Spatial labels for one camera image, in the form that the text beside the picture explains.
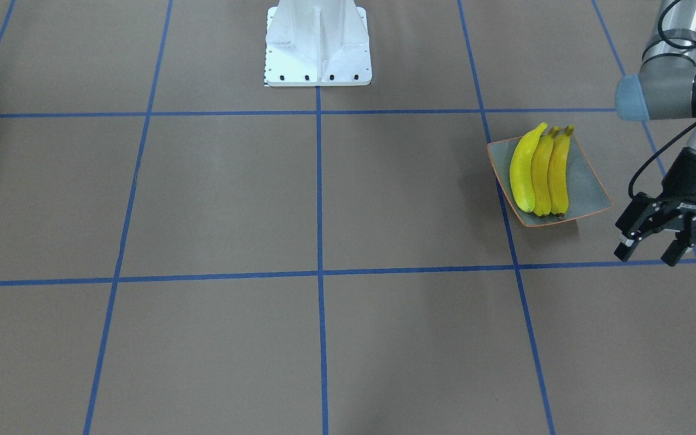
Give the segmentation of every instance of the blue joint cap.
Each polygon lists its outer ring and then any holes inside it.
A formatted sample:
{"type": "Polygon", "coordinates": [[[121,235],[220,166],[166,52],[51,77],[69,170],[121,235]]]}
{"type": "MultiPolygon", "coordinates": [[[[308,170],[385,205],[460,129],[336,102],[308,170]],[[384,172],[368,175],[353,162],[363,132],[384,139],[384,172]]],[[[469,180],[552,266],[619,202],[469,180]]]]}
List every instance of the blue joint cap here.
{"type": "Polygon", "coordinates": [[[649,120],[649,109],[638,74],[622,77],[616,85],[616,115],[625,121],[649,120]]]}

